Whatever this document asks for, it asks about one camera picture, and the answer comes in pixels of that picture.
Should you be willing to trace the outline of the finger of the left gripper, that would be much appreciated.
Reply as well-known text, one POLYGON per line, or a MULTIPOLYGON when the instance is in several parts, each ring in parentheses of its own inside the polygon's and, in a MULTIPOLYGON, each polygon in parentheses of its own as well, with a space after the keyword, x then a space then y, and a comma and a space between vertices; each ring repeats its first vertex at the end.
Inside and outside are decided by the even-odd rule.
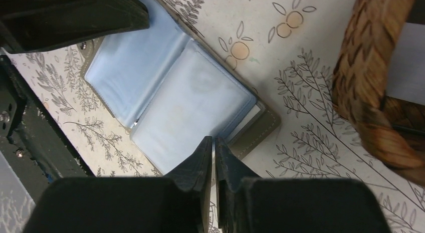
POLYGON ((10 54, 56 50, 149 26, 140 0, 1 0, 1 47, 10 54))

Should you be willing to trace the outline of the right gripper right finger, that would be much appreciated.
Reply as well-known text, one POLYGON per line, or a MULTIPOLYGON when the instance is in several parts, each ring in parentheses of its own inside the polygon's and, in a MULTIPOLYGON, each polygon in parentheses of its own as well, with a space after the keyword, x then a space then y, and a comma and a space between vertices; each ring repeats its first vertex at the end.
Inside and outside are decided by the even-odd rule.
POLYGON ((258 178, 230 150, 225 140, 215 139, 217 212, 223 232, 250 232, 250 200, 246 180, 258 178))

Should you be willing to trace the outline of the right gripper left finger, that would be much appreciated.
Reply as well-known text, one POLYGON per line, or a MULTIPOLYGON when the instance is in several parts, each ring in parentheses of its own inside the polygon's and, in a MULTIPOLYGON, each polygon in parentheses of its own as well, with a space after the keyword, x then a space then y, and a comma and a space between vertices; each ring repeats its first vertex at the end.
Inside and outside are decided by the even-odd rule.
POLYGON ((195 151, 165 176, 172 183, 170 232, 208 232, 212 149, 212 137, 204 137, 195 151))

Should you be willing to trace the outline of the grey leather card holder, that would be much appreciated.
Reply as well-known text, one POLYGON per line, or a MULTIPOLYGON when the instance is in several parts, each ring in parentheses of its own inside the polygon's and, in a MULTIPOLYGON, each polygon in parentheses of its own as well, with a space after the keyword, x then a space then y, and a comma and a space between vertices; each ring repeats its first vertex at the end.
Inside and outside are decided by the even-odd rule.
POLYGON ((83 75, 130 139, 162 174, 205 136, 244 158, 279 115, 160 0, 136 0, 149 27, 95 43, 83 75))

